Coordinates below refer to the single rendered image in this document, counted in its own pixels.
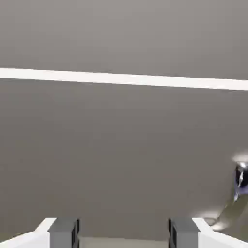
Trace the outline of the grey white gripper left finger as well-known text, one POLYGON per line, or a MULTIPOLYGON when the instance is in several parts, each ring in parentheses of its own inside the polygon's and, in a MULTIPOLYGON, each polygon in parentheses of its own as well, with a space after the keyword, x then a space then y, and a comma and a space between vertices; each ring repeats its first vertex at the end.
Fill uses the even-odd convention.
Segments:
POLYGON ((80 219, 45 218, 32 232, 0 242, 0 248, 80 248, 80 219))

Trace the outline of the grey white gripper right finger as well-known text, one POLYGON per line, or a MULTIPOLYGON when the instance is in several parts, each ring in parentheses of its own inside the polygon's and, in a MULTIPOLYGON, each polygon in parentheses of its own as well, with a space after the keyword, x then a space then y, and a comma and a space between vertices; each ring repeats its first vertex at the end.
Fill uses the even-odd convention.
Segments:
POLYGON ((169 218, 168 248, 248 248, 248 243, 215 232, 203 218, 169 218))

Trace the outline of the grey cabinet door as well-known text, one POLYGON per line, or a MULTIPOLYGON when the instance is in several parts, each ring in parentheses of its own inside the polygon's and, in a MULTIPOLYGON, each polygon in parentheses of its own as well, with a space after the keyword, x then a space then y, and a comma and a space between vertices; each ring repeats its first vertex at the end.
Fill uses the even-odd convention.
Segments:
POLYGON ((0 79, 0 233, 164 240, 219 214, 247 152, 248 91, 0 79))
POLYGON ((248 80, 248 0, 0 0, 0 67, 248 80))

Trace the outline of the white cabinet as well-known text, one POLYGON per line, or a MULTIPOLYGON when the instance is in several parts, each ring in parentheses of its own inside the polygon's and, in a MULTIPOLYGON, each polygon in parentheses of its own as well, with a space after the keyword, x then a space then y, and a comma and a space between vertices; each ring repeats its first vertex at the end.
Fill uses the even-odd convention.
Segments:
POLYGON ((1 79, 248 91, 248 80, 0 68, 1 79))

